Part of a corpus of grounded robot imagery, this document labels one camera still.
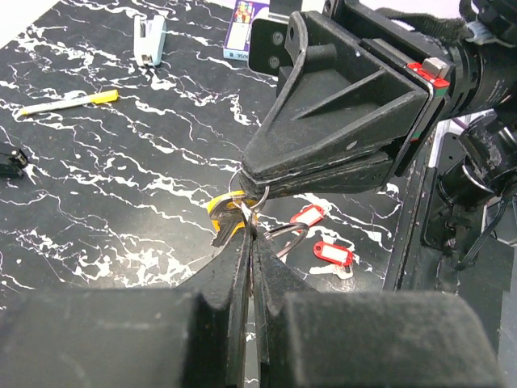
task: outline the marble surface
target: marble surface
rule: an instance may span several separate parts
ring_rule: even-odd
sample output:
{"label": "marble surface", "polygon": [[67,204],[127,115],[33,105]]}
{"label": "marble surface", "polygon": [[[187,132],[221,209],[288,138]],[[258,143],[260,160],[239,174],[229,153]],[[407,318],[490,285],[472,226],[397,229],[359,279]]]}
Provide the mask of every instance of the marble surface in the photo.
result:
{"label": "marble surface", "polygon": [[[274,79],[222,59],[230,12],[64,0],[0,51],[0,141],[32,161],[24,179],[0,181],[2,309],[33,289],[175,287],[217,254],[205,206],[226,191],[275,98]],[[132,17],[157,13],[167,19],[163,63],[139,69]],[[108,105],[19,115],[114,88],[120,99]],[[271,200],[259,220],[271,229],[323,206],[328,216],[287,264],[323,291],[381,289],[406,189],[397,179],[385,192]],[[351,279],[313,255],[321,240],[354,251]],[[258,386],[250,368],[246,381]]]}

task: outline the red key tag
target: red key tag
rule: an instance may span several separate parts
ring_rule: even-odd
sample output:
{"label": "red key tag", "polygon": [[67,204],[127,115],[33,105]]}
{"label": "red key tag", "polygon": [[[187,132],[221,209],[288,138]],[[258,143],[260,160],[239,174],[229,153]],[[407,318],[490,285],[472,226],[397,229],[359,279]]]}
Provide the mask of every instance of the red key tag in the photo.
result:
{"label": "red key tag", "polygon": [[313,250],[314,254],[319,259],[328,261],[332,264],[350,267],[354,262],[354,254],[345,247],[320,241],[314,245]]}
{"label": "red key tag", "polygon": [[302,222],[314,226],[325,218],[325,210],[318,205],[310,205],[291,218],[291,223]]}

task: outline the key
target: key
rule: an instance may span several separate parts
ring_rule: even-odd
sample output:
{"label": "key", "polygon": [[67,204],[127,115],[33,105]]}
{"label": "key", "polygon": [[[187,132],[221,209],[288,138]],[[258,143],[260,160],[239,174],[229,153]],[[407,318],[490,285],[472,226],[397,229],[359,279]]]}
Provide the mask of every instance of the key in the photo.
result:
{"label": "key", "polygon": [[242,211],[234,204],[234,201],[238,203],[242,200],[248,206],[257,203],[254,200],[246,200],[244,192],[240,191],[218,196],[208,204],[208,214],[217,232],[217,236],[212,241],[214,247],[222,247],[239,229],[244,227]]}

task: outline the small box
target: small box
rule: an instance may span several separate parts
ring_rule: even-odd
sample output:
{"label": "small box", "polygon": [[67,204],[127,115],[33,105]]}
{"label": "small box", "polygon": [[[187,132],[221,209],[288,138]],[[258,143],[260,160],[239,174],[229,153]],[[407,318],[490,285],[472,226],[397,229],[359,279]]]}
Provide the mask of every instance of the small box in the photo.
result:
{"label": "small box", "polygon": [[247,61],[250,55],[251,24],[259,15],[267,15],[269,0],[249,2],[237,0],[226,35],[223,55],[226,59]]}

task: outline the screw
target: screw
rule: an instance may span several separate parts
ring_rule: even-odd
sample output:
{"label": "screw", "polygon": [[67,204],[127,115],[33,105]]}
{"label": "screw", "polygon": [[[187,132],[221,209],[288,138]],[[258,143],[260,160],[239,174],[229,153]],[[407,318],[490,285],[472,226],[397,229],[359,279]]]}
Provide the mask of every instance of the screw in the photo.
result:
{"label": "screw", "polygon": [[269,66],[271,66],[272,69],[278,69],[280,66],[280,59],[278,59],[278,57],[269,58]]}
{"label": "screw", "polygon": [[280,46],[284,42],[284,34],[277,31],[273,33],[272,40],[275,45]]}

